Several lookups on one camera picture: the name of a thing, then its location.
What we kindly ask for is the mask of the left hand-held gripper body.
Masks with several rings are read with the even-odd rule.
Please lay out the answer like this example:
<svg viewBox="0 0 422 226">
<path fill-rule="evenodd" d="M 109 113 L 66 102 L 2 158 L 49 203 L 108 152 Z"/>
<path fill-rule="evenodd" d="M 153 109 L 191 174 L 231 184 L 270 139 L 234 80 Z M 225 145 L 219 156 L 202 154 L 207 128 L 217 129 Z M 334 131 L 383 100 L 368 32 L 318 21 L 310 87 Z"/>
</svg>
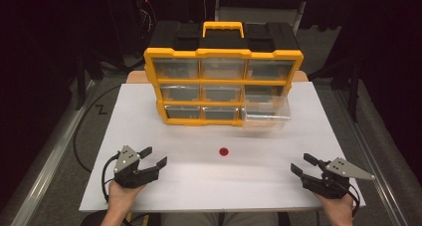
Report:
<svg viewBox="0 0 422 226">
<path fill-rule="evenodd" d="M 124 188 L 136 188 L 157 180 L 159 173 L 147 173 L 145 169 L 139 169 L 140 161 L 138 152 L 125 145 L 113 169 L 114 181 Z"/>
</svg>

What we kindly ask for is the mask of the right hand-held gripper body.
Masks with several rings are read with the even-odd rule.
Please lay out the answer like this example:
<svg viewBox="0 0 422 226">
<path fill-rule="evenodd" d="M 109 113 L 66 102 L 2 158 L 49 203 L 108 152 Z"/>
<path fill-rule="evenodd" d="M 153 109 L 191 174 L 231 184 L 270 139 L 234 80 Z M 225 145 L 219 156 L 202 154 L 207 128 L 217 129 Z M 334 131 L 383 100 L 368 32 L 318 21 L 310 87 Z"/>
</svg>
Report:
<svg viewBox="0 0 422 226">
<path fill-rule="evenodd" d="M 319 194 L 327 199 L 340 199 L 349 192 L 349 178 L 374 180 L 375 176 L 358 166 L 338 157 L 326 161 L 326 172 L 321 172 L 321 178 L 310 175 L 308 182 L 302 182 L 303 188 Z"/>
</svg>

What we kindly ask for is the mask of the clear plastic drawer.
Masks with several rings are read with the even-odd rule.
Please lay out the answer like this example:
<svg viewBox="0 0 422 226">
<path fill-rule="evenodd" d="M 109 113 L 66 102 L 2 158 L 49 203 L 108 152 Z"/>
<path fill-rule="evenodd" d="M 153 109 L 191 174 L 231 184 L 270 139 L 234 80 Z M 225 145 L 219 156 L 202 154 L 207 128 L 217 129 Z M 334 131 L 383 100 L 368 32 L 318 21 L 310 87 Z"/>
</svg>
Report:
<svg viewBox="0 0 422 226">
<path fill-rule="evenodd" d="M 242 107 L 243 128 L 277 130 L 291 120 L 287 97 L 246 95 Z"/>
</svg>

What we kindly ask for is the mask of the person's left hand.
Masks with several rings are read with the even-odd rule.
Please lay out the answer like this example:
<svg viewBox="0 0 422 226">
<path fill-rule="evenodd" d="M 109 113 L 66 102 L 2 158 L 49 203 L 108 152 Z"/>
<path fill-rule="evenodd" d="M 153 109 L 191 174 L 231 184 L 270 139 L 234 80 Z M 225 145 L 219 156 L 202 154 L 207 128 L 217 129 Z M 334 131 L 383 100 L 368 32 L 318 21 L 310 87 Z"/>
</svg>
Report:
<svg viewBox="0 0 422 226">
<path fill-rule="evenodd" d="M 112 181 L 108 188 L 107 214 L 112 219 L 123 218 L 129 212 L 138 193 L 143 188 L 144 185 L 136 188 L 124 188 L 115 181 Z"/>
</svg>

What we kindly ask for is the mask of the person's right hand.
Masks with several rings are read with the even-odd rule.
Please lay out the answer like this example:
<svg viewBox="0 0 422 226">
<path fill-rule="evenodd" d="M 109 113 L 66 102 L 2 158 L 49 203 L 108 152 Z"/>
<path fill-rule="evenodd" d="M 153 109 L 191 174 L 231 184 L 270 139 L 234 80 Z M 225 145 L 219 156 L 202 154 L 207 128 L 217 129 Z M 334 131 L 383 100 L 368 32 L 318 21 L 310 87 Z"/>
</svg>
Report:
<svg viewBox="0 0 422 226">
<path fill-rule="evenodd" d="M 322 204 L 328 220 L 340 218 L 352 219 L 353 199 L 348 194 L 344 195 L 341 199 L 327 199 L 316 193 L 315 197 Z"/>
</svg>

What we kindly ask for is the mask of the grid of closed clear drawers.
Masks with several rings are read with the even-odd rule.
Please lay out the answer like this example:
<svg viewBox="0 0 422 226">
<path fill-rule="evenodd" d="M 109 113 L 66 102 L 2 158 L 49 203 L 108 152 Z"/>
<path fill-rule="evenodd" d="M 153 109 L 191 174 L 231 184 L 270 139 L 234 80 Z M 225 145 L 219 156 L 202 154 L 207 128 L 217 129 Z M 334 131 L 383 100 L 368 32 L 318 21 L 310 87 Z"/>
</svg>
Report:
<svg viewBox="0 0 422 226">
<path fill-rule="evenodd" d="M 152 63 L 169 119 L 242 120 L 246 95 L 287 96 L 295 62 L 157 58 Z"/>
</svg>

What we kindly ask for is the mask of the black metal stand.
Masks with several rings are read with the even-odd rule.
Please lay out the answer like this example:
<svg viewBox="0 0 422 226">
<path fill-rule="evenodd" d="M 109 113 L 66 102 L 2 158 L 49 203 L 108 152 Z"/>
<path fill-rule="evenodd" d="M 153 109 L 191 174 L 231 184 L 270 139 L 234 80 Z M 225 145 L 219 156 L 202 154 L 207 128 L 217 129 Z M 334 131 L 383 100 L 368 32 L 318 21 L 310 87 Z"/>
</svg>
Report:
<svg viewBox="0 0 422 226">
<path fill-rule="evenodd" d="M 86 75 L 94 81 L 100 81 L 104 77 L 100 58 L 94 50 L 82 50 L 77 55 L 77 111 L 86 101 Z"/>
<path fill-rule="evenodd" d="M 354 122 L 357 122 L 356 107 L 358 99 L 360 62 L 343 59 L 308 75 L 310 81 L 319 78 L 331 78 L 333 90 L 348 89 L 347 111 Z"/>
</svg>

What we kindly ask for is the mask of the yellow black organizer cabinet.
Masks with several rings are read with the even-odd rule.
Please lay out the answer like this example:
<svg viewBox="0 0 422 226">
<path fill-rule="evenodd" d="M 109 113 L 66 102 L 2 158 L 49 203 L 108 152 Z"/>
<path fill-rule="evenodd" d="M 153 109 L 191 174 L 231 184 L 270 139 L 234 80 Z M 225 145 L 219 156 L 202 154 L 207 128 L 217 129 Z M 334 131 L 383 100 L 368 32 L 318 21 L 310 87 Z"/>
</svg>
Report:
<svg viewBox="0 0 422 226">
<path fill-rule="evenodd" d="M 152 63 L 157 58 L 293 60 L 295 63 L 288 80 L 288 97 L 295 72 L 300 68 L 304 54 L 293 30 L 287 23 L 204 22 L 202 24 L 187 24 L 162 21 L 156 24 L 149 45 L 144 52 L 144 59 L 146 76 L 153 85 L 157 112 L 162 120 L 167 124 L 243 126 L 242 120 L 169 119 L 163 107 Z"/>
</svg>

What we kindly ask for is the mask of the grey box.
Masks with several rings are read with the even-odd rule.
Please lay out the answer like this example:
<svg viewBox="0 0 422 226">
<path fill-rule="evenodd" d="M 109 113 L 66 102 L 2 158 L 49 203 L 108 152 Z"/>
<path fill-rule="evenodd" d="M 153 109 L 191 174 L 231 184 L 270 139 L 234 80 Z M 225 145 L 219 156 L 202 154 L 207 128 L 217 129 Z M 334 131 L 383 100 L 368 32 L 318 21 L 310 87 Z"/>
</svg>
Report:
<svg viewBox="0 0 422 226">
<path fill-rule="evenodd" d="M 215 4 L 216 21 L 238 21 L 250 24 L 267 22 L 288 23 L 294 34 L 297 34 L 304 12 L 306 2 L 300 2 L 297 7 L 279 8 L 248 8 L 248 7 L 227 7 L 220 4 L 218 0 Z"/>
</svg>

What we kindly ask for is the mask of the metal floor rail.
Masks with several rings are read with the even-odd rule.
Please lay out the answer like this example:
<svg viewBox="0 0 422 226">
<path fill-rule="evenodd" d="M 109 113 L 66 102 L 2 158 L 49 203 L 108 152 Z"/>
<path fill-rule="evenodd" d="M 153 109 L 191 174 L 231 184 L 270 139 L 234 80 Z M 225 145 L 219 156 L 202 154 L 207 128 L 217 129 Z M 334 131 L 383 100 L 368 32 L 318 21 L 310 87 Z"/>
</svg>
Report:
<svg viewBox="0 0 422 226">
<path fill-rule="evenodd" d="M 0 213 L 0 226 L 28 226 L 41 204 L 54 175 L 70 145 L 78 123 L 86 112 L 88 102 L 99 87 L 90 80 L 85 86 L 86 101 L 77 109 L 77 94 L 64 111 L 44 147 L 37 155 L 18 185 L 5 209 Z"/>
<path fill-rule="evenodd" d="M 376 159 L 371 152 L 368 142 L 366 141 L 358 125 L 358 122 L 350 116 L 346 97 L 342 91 L 334 91 L 333 94 L 352 129 L 354 137 L 358 142 L 359 154 L 363 158 L 366 168 L 369 169 L 375 176 L 373 184 L 390 221 L 392 222 L 393 226 L 408 226 L 407 220 L 405 219 L 402 210 L 396 201 L 393 191 L 381 171 L 381 168 L 376 162 Z"/>
</svg>

